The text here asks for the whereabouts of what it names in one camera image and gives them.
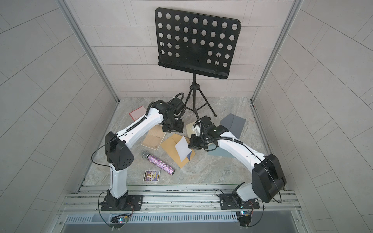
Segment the cream envelope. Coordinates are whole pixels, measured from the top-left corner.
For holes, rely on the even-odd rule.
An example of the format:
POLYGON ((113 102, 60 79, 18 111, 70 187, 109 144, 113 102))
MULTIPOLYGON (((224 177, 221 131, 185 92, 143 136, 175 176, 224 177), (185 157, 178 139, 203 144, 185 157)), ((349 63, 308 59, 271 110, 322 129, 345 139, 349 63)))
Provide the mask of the cream envelope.
POLYGON ((191 139, 192 135, 200 136, 201 130, 199 126, 199 122, 190 123, 186 126, 187 136, 191 139))

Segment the cream letter paper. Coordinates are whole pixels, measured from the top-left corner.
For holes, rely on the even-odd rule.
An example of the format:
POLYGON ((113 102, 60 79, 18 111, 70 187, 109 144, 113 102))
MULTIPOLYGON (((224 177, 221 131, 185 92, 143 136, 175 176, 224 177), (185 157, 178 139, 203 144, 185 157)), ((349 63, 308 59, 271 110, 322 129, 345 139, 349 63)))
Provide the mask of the cream letter paper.
POLYGON ((165 135, 166 133, 163 132, 163 126, 157 124, 149 130, 142 145, 153 150, 158 150, 165 135))

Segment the blue-grey envelope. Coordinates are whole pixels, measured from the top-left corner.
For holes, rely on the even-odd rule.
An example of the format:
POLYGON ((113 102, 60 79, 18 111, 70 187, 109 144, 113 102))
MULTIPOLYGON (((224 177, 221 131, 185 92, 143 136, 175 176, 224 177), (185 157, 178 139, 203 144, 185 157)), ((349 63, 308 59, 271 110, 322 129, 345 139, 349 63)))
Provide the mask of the blue-grey envelope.
POLYGON ((226 150, 224 150, 220 147, 216 148, 213 151, 209 151, 208 154, 213 155, 213 156, 226 157, 226 158, 234 158, 235 157, 231 153, 229 153, 228 151, 226 151, 226 150))

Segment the white blue-bordered letter paper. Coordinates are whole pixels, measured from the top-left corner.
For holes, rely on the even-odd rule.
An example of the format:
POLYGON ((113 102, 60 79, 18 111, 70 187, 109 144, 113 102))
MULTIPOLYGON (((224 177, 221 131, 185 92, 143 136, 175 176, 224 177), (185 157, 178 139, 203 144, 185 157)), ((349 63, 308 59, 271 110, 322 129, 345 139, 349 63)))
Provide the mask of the white blue-bordered letter paper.
POLYGON ((192 150, 188 147, 188 142, 184 136, 179 140, 175 148, 181 162, 183 162, 185 159, 187 159, 188 161, 190 160, 192 150))

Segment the dark grey envelope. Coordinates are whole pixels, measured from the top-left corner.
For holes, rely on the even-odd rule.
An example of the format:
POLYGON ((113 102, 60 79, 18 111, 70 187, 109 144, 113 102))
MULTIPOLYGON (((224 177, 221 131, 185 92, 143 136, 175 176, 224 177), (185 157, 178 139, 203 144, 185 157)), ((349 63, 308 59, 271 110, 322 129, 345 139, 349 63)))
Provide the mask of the dark grey envelope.
POLYGON ((228 114, 220 121, 220 125, 227 128, 237 139, 240 138, 246 119, 234 114, 228 114))

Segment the pink red-bordered letter paper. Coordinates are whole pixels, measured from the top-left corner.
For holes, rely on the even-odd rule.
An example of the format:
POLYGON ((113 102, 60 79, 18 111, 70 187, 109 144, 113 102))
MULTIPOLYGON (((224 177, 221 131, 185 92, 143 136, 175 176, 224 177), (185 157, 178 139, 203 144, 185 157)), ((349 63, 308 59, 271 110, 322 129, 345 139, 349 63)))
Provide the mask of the pink red-bordered letter paper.
POLYGON ((136 110, 132 111, 129 115, 133 121, 136 121, 138 119, 141 119, 145 115, 146 111, 147 109, 144 106, 141 106, 136 110))

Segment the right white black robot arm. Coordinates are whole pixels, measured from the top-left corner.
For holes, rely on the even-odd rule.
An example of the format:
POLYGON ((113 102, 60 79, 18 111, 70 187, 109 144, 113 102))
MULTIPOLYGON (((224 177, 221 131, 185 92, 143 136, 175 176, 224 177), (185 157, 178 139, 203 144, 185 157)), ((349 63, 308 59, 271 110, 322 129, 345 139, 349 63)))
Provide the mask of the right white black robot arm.
POLYGON ((238 208, 254 199, 269 203, 286 185, 279 159, 274 154, 265 155, 250 148, 226 127, 215 126, 208 116, 197 119, 194 131, 188 145, 190 149, 208 150, 209 144, 214 144, 232 154, 251 172, 252 181, 240 184, 232 192, 232 201, 238 208))

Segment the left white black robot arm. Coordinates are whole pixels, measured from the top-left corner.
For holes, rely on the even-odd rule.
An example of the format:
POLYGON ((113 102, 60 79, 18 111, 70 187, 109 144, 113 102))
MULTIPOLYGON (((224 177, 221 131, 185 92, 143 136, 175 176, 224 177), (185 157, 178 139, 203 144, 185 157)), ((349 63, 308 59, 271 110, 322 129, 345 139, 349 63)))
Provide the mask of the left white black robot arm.
POLYGON ((105 136, 105 154, 110 173, 110 188, 104 199, 103 208, 109 210, 125 210, 130 206, 127 200, 127 172, 134 162, 131 152, 133 145, 154 126, 161 124, 163 132, 181 133, 184 122, 181 116, 186 107, 177 96, 170 101, 159 100, 148 105, 145 114, 125 129, 105 136))

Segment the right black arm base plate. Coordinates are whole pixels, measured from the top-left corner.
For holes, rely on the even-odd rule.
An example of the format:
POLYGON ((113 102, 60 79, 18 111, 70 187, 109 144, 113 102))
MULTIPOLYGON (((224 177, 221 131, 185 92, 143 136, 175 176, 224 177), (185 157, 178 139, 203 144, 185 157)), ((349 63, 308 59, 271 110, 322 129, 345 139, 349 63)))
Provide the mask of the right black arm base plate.
POLYGON ((257 199, 242 201, 237 195, 232 193, 218 194, 220 199, 220 207, 222 210, 238 210, 238 209, 259 209, 260 205, 257 199))

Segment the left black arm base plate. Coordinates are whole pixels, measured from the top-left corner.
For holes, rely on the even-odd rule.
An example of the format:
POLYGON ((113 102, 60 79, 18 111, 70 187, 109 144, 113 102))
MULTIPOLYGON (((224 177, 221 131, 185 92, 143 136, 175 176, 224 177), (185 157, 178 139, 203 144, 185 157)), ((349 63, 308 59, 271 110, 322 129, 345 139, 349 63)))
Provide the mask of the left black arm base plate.
POLYGON ((143 198, 143 195, 124 195, 117 199, 109 193, 99 206, 101 211, 140 211, 143 198))

